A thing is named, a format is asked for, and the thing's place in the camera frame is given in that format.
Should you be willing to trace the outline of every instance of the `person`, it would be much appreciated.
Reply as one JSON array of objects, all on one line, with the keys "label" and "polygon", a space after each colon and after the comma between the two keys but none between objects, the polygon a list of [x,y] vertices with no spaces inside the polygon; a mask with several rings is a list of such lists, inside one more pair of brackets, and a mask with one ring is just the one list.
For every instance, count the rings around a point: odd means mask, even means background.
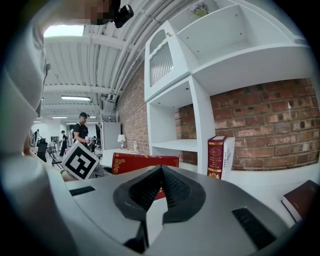
[{"label": "person", "polygon": [[62,133],[62,147],[61,147],[60,157],[63,157],[65,154],[65,149],[67,148],[68,137],[65,135],[66,132],[64,130],[62,130],[61,133]]},{"label": "person", "polygon": [[79,122],[77,122],[73,127],[74,132],[74,142],[79,141],[86,148],[88,147],[88,140],[86,137],[88,136],[88,127],[86,127],[85,123],[88,119],[88,115],[85,112],[81,112],[79,115]]}]

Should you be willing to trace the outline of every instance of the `ceiling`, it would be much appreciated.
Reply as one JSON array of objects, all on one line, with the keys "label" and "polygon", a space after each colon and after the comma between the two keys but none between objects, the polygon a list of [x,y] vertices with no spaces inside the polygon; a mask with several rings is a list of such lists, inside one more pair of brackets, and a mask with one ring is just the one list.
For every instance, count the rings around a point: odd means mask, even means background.
[{"label": "ceiling", "polygon": [[[66,116],[78,120],[111,113],[135,70],[144,60],[150,35],[174,13],[195,0],[122,0],[134,16],[122,28],[113,23],[86,25],[83,36],[45,38],[48,72],[43,90],[41,117]],[[61,96],[87,96],[91,101],[62,100]]]}]

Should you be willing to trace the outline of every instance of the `shelving unit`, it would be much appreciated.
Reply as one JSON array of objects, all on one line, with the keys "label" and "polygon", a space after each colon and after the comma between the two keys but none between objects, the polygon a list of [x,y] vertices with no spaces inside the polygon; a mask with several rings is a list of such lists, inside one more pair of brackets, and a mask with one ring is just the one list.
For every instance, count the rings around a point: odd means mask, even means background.
[{"label": "shelving unit", "polygon": [[[150,154],[197,152],[201,174],[207,174],[208,139],[215,135],[210,96],[308,78],[315,71],[306,40],[274,5],[264,0],[204,1],[207,15],[196,17],[191,5],[154,33],[145,45],[144,68]],[[161,50],[166,44],[172,58],[169,69],[163,57],[168,52]],[[162,56],[156,63],[155,55]],[[152,70],[159,71],[156,80]],[[189,104],[193,104],[197,139],[177,140],[174,113]]]}]

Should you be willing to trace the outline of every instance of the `wall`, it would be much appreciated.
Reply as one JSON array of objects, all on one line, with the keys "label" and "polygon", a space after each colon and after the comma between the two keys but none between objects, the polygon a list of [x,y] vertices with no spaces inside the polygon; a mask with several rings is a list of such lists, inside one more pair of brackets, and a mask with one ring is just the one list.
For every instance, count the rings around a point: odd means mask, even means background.
[{"label": "wall", "polygon": [[46,139],[45,141],[48,143],[51,141],[51,137],[58,136],[62,139],[61,131],[65,130],[62,128],[66,128],[66,126],[61,126],[60,120],[49,120],[42,118],[39,120],[41,122],[34,123],[31,127],[32,132],[34,133],[37,129],[39,129],[39,134],[42,138]]},{"label": "wall", "polygon": [[[216,135],[235,137],[234,170],[290,169],[318,162],[320,114],[309,79],[248,86],[211,96]],[[175,114],[177,139],[195,139],[192,105]],[[182,152],[196,164],[195,152]]]},{"label": "wall", "polygon": [[145,64],[138,68],[119,100],[116,110],[121,122],[125,145],[133,150],[134,141],[138,143],[139,152],[149,155],[147,104],[145,103]]}]

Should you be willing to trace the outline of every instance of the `book spine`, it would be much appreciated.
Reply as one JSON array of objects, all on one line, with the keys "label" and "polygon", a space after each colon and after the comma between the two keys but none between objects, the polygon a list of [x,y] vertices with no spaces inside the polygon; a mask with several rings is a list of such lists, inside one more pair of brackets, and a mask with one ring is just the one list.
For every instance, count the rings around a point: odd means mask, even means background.
[{"label": "book spine", "polygon": [[224,142],[208,141],[208,171],[207,175],[221,179],[224,159]]}]

